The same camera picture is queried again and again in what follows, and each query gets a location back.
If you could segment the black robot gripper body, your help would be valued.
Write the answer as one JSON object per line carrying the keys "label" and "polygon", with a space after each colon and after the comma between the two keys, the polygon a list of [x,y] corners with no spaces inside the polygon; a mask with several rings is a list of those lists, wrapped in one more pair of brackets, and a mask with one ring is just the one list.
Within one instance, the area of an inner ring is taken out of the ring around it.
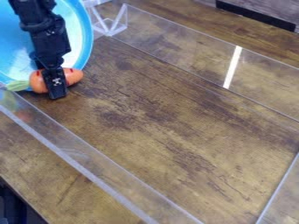
{"label": "black robot gripper body", "polygon": [[40,67],[55,70],[61,67],[63,56],[71,52],[65,20],[52,12],[55,0],[8,0],[20,19],[20,28],[32,39],[32,59]]}

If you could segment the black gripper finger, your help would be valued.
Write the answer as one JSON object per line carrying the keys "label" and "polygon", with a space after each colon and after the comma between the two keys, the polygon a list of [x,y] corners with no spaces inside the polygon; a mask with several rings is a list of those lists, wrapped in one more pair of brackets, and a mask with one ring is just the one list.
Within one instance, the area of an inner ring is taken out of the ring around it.
{"label": "black gripper finger", "polygon": [[67,95],[67,79],[63,68],[44,69],[41,77],[48,90],[49,97],[56,100]]}

